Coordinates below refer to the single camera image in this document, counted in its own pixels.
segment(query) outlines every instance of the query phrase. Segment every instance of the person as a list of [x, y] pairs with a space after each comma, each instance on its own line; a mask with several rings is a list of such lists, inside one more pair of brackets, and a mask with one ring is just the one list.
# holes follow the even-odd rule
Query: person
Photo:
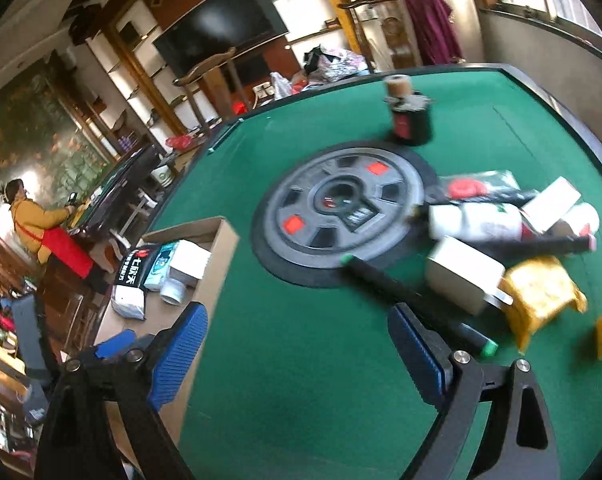
[[10, 205], [14, 230], [23, 246], [36, 255], [41, 264], [57, 260], [69, 267], [94, 292], [105, 295], [109, 286], [105, 280], [106, 272], [62, 227], [75, 207], [67, 205], [46, 211], [27, 195], [20, 178], [9, 181], [5, 186], [4, 199]]

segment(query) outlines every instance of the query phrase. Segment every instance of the purple cloth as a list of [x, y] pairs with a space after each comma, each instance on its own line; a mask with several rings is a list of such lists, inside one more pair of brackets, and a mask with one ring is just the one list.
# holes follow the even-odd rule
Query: purple cloth
[[445, 0], [405, 0], [424, 65], [447, 64], [463, 57], [449, 21], [452, 8]]

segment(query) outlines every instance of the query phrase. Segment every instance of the window sill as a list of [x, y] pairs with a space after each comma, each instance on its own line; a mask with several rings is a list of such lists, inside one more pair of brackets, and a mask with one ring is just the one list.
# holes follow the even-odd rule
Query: window sill
[[481, 9], [481, 12], [484, 12], [485, 14], [495, 14], [497, 16], [509, 18], [511, 20], [516, 20], [518, 22], [527, 23], [527, 25], [531, 25], [533, 27], [542, 28], [547, 32], [551, 32], [553, 34], [556, 34], [557, 36], [561, 36], [564, 40], [577, 44], [578, 46], [586, 49], [590, 54], [593, 54], [602, 61], [602, 50], [591, 44], [589, 41], [574, 36], [573, 34], [566, 32], [561, 28], [558, 28], [553, 23], [544, 22], [537, 18], [527, 18], [525, 16], [520, 16], [519, 14], [514, 14], [512, 12], [505, 12], [504, 10]]

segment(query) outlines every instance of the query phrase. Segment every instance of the flat screen tv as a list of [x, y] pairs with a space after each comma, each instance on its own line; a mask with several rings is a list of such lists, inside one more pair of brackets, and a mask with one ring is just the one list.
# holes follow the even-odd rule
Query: flat screen tv
[[285, 33], [286, 24], [271, 0], [205, 0], [154, 40], [154, 46], [176, 77], [183, 77], [230, 47], [244, 52]]

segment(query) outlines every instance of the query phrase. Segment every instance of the yellow jacket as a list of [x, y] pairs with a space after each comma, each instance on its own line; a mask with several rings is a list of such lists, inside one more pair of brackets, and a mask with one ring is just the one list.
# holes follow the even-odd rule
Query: yellow jacket
[[32, 254], [36, 254], [38, 260], [44, 264], [50, 257], [50, 249], [43, 247], [41, 242], [23, 232], [19, 225], [23, 226], [36, 238], [43, 238], [46, 229], [52, 229], [65, 222], [69, 212], [66, 208], [46, 211], [39, 204], [26, 199], [16, 199], [10, 206], [14, 230], [23, 246]]

